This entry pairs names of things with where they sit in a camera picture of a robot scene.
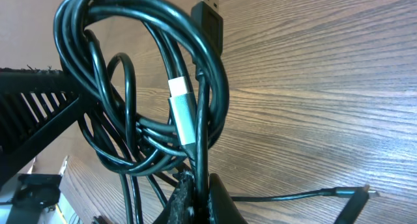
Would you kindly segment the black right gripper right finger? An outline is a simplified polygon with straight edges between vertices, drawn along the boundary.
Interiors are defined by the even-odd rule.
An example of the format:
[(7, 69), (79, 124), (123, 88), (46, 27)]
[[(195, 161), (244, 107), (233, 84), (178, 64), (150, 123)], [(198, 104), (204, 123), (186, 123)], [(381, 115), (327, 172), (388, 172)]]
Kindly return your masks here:
[(154, 224), (247, 224), (217, 174), (209, 176), (208, 200), (200, 209), (195, 202), (192, 173), (177, 173), (174, 177), (179, 182)]

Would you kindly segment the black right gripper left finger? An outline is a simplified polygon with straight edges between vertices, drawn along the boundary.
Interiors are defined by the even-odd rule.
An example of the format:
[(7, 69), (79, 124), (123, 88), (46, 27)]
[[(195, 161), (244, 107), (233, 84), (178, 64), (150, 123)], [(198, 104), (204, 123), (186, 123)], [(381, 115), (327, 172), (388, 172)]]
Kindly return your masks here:
[(60, 70), (1, 69), (1, 183), (96, 103)]

